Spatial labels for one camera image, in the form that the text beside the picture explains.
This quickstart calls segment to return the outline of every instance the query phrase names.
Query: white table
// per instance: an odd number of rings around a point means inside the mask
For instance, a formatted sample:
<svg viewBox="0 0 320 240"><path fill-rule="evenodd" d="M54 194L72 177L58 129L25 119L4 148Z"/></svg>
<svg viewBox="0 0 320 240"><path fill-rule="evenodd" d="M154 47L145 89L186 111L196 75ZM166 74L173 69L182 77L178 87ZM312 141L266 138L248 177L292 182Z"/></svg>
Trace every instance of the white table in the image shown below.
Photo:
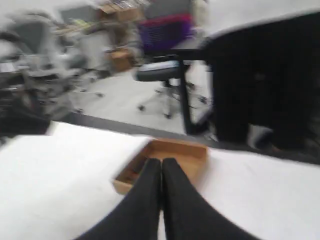
<svg viewBox="0 0 320 240"><path fill-rule="evenodd" d="M56 124L0 149L0 239L70 240L122 199L111 180L148 141ZM267 240L319 239L320 167L211 149L198 190L246 231ZM159 239L165 239L162 219Z"/></svg>

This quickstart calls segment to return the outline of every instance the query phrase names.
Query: chair armrest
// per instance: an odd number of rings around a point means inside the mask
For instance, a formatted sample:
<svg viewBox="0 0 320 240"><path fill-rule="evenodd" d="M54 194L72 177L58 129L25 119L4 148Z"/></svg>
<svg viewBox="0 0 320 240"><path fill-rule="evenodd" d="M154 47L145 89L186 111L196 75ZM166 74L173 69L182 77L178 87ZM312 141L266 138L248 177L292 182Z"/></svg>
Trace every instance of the chair armrest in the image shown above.
<svg viewBox="0 0 320 240"><path fill-rule="evenodd" d="M8 31L0 31L0 40L8 41L15 44L21 42L21 39L18 35Z"/></svg>

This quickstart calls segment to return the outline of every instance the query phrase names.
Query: chair seat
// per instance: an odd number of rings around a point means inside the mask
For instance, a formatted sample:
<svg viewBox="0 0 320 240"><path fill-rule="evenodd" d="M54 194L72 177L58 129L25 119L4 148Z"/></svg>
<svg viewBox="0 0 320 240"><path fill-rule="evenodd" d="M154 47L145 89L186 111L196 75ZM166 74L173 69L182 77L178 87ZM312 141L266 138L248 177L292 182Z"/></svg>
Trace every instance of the chair seat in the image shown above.
<svg viewBox="0 0 320 240"><path fill-rule="evenodd" d="M136 80L140 82L163 82L179 77L179 63L174 60L144 64L136 71Z"/></svg>

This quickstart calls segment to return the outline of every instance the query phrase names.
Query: floor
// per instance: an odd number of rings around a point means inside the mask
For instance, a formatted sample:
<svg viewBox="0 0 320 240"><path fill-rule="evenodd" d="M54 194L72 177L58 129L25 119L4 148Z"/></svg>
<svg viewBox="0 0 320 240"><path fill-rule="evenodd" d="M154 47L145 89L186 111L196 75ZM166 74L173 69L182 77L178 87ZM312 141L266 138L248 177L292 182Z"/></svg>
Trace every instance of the floor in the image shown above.
<svg viewBox="0 0 320 240"><path fill-rule="evenodd" d="M102 92L105 97L102 99L83 98L84 114L184 134L180 103L177 100L173 101L175 114L171 119L165 118L161 101L150 102L143 112L137 109L141 102L155 94L155 89L161 87L161 84L135 81L134 74L135 70L132 69L96 82L90 90ZM198 61L187 73L187 80L196 85L195 92L206 97L210 96L209 77L210 73L206 71L206 66ZM201 103L197 97L191 99L190 105L193 107L191 112L195 120L200 118L209 107Z"/></svg>

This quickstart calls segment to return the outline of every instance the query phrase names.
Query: cardboard box on floor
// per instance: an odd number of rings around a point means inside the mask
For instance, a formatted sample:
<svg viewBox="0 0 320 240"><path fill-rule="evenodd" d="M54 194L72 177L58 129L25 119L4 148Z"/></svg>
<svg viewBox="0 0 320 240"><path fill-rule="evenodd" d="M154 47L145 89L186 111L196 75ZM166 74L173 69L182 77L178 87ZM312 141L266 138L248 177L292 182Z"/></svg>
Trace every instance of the cardboard box on floor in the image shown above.
<svg viewBox="0 0 320 240"><path fill-rule="evenodd" d="M134 58L127 48L116 48L109 53L109 57L116 72L123 72L133 67Z"/></svg>
<svg viewBox="0 0 320 240"><path fill-rule="evenodd" d="M139 177L137 170L141 170L149 158L161 161L165 158L175 158L190 182L196 185L206 168L207 147L172 139L152 140L132 158L113 180L113 186L119 194L125 195L130 191L135 180Z"/></svg>
<svg viewBox="0 0 320 240"><path fill-rule="evenodd" d="M122 8L116 4L105 4L100 7L100 18L118 22L134 22L143 18L138 7Z"/></svg>

